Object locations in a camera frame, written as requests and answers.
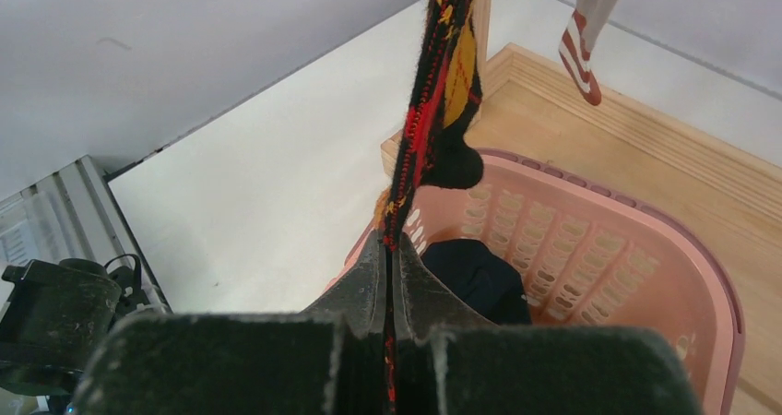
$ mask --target wooden board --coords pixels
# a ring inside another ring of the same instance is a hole
[[[738,289],[748,334],[733,413],[782,414],[782,169],[605,87],[592,107],[561,64],[515,45],[489,61],[484,89],[471,146],[511,150],[642,199],[712,250]],[[382,145],[389,174],[397,137]]]

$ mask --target laundry basket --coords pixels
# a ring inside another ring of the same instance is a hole
[[[484,177],[471,190],[417,191],[405,232],[419,254],[429,243],[478,239],[521,274],[536,324],[656,329],[705,413],[728,414],[744,351],[741,305],[705,247],[628,196],[507,152],[481,154]]]

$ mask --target argyle sock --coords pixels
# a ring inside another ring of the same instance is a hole
[[[468,189],[483,175],[483,160],[464,140],[482,99],[473,6],[473,0],[429,0],[394,176],[375,207],[375,225],[392,251],[419,186]]]

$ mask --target white wall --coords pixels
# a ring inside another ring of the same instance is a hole
[[[139,160],[415,1],[0,0],[0,200]]]
[[[630,30],[777,96],[782,94],[780,17],[782,0],[620,0],[611,14]]]

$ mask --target basket rim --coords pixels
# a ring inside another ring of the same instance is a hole
[[[504,167],[514,172],[523,172],[525,175],[532,176],[544,183],[553,184],[580,196],[586,196],[589,200],[604,206],[624,208],[628,215],[631,216],[643,214],[645,218],[652,218],[654,219],[654,224],[649,224],[649,226],[654,227],[655,231],[659,231],[667,237],[670,237],[671,240],[693,260],[702,258],[702,260],[700,260],[702,263],[700,264],[711,267],[714,277],[725,294],[724,297],[727,301],[727,307],[730,309],[733,329],[727,373],[724,376],[725,387],[720,389],[722,390],[720,412],[729,413],[736,384],[739,380],[741,360],[746,344],[743,310],[741,308],[739,295],[736,292],[728,273],[705,245],[678,220],[642,200],[627,196],[614,189],[609,189],[601,184],[596,184],[584,177],[563,171],[555,166],[513,152],[496,148],[477,148],[476,150],[484,158],[486,163]],[[349,263],[361,251],[372,229],[373,224],[370,223],[361,234],[359,240],[351,248],[348,257],[345,260],[345,269],[340,273],[340,276],[350,268]]]

